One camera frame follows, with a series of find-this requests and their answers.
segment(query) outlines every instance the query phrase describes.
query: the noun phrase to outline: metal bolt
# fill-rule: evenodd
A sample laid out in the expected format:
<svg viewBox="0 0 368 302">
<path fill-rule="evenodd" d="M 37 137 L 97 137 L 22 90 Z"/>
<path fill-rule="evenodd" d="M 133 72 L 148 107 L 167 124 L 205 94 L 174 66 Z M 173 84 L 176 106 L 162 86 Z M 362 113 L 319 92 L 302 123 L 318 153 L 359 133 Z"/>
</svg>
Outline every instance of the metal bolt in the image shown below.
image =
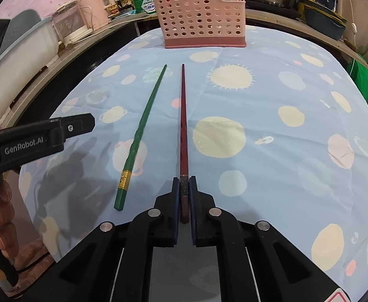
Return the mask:
<svg viewBox="0 0 368 302">
<path fill-rule="evenodd" d="M 260 230 L 268 230 L 270 228 L 270 225 L 268 222 L 266 221 L 260 221 L 258 224 L 257 224 L 257 227 L 260 229 Z"/>
<path fill-rule="evenodd" d="M 105 223 L 102 223 L 100 225 L 100 230 L 102 232 L 108 232 L 109 230 L 111 230 L 113 228 L 113 224 L 112 223 L 109 223 L 109 222 L 105 222 Z"/>
<path fill-rule="evenodd" d="M 148 211 L 149 217 L 158 217 L 158 216 L 160 216 L 160 214 L 161 214 L 161 212 L 160 212 L 159 209 L 150 209 Z"/>
<path fill-rule="evenodd" d="M 209 214 L 214 217 L 219 217 L 222 214 L 222 211 L 219 208 L 209 209 Z"/>
</svg>

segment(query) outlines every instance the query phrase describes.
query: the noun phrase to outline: green chopstick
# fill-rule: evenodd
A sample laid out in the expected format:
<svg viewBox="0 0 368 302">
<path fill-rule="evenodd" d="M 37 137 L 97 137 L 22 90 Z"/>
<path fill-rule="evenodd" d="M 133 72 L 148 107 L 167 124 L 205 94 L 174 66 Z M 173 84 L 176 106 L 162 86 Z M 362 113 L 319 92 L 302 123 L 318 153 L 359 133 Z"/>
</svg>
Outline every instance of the green chopstick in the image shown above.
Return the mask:
<svg viewBox="0 0 368 302">
<path fill-rule="evenodd" d="M 153 102 L 156 97 L 157 90 L 159 89 L 161 80 L 163 79 L 164 72 L 166 71 L 167 65 L 164 65 L 159 78 L 153 88 L 151 96 L 149 97 L 148 103 L 146 104 L 145 110 L 143 111 L 142 117 L 139 121 L 138 129 L 134 135 L 134 141 L 131 144 L 130 152 L 128 154 L 127 160 L 124 164 L 124 169 L 121 173 L 120 183 L 117 188 L 116 201 L 114 202 L 114 208 L 118 211 L 122 211 L 124 208 L 125 197 L 127 196 L 128 185 L 130 183 L 132 169 L 134 167 L 136 153 L 138 152 L 139 143 L 141 142 L 143 131 L 148 121 L 149 114 L 152 109 Z"/>
</svg>

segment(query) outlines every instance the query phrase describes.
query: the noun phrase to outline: red and white sticker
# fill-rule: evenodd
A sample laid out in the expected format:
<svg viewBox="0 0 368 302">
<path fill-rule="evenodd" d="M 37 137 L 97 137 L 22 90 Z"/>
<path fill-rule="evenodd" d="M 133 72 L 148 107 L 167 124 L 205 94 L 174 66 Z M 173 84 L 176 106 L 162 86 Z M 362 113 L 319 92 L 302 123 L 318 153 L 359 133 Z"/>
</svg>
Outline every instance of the red and white sticker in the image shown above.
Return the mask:
<svg viewBox="0 0 368 302">
<path fill-rule="evenodd" d="M 338 288 L 325 302 L 350 302 L 350 300 L 345 292 L 341 288 Z"/>
</svg>

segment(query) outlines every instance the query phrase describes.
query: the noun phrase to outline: basket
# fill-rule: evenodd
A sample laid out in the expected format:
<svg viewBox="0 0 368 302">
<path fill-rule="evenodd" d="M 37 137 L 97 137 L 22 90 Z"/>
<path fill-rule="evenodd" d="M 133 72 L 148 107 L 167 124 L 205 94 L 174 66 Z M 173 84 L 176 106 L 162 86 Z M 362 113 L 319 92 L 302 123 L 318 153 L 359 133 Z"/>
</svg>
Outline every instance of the basket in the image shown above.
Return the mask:
<svg viewBox="0 0 368 302">
<path fill-rule="evenodd" d="M 166 49 L 245 47 L 245 0 L 153 0 Z"/>
</svg>

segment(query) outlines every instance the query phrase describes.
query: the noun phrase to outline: hand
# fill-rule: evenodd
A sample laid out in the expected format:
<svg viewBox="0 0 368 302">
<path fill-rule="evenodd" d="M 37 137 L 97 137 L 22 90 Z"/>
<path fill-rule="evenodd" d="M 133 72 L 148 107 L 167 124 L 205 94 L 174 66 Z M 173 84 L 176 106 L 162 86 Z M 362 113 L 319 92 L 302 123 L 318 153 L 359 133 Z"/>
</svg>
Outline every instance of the hand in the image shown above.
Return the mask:
<svg viewBox="0 0 368 302">
<path fill-rule="evenodd" d="M 4 180 L 0 185 L 0 250 L 8 259 L 16 257 L 19 252 L 16 228 L 11 222 L 15 216 L 11 198 L 11 188 Z"/>
</svg>

